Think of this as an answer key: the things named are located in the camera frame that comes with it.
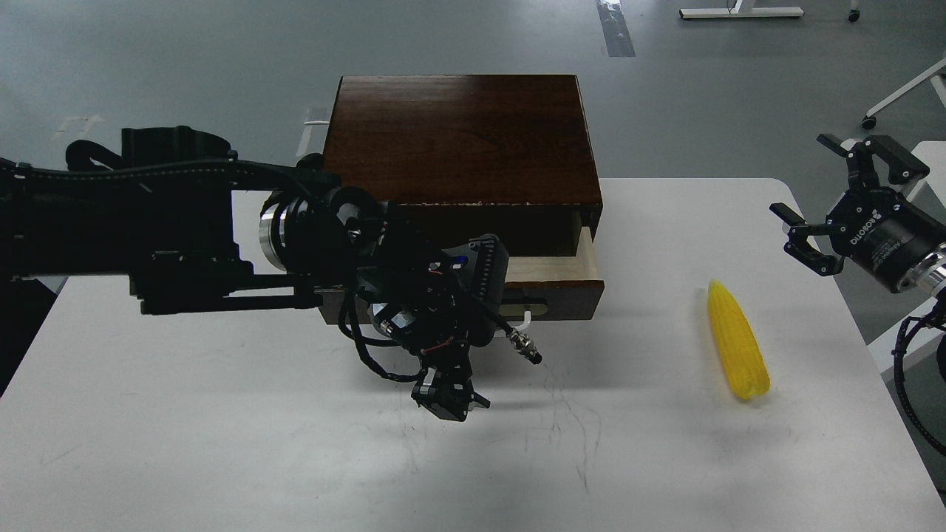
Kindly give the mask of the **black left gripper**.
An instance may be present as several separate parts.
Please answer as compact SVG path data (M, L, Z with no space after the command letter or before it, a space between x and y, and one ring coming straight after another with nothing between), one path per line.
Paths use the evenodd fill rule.
M459 363L422 368L411 398L440 420L463 422L469 409L489 409L476 391L466 358L496 331L496 311L465 294L449 272L449 257L433 245L361 245L355 254L355 300L370 308L381 339L355 326L359 359L372 363L368 347L399 347L421 363Z

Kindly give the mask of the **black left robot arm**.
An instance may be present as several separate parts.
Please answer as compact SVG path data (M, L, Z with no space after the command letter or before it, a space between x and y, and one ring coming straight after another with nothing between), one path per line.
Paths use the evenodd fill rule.
M125 129L121 143L75 141L65 171L2 161L4 334L42 276L127 276L146 316L311 309L340 290L338 326L376 375L412 383L443 420L489 407L469 350L508 326L496 236L441 250L318 154L241 160L186 126Z

